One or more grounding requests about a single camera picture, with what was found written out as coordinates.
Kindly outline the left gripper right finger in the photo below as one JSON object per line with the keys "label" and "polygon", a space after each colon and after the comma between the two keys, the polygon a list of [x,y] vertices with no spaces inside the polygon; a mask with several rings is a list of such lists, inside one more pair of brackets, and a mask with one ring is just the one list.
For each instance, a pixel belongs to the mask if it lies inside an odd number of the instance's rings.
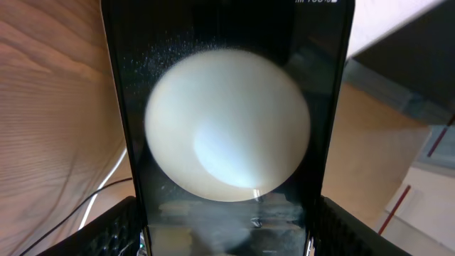
{"label": "left gripper right finger", "polygon": [[410,256],[324,196],[313,225],[315,256]]}

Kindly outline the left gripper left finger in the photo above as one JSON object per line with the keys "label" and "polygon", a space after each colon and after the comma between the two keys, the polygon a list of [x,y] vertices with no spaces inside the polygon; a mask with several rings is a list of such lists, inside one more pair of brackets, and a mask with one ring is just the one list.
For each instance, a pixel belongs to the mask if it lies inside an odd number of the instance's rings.
{"label": "left gripper left finger", "polygon": [[136,256],[140,233],[137,200],[128,196],[39,256]]}

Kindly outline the black Samsung flip phone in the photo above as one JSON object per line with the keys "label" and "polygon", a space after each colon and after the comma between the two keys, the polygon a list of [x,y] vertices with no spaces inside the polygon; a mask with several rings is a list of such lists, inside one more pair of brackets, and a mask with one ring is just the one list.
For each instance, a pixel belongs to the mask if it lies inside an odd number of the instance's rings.
{"label": "black Samsung flip phone", "polygon": [[100,3],[149,255],[304,255],[354,0]]}

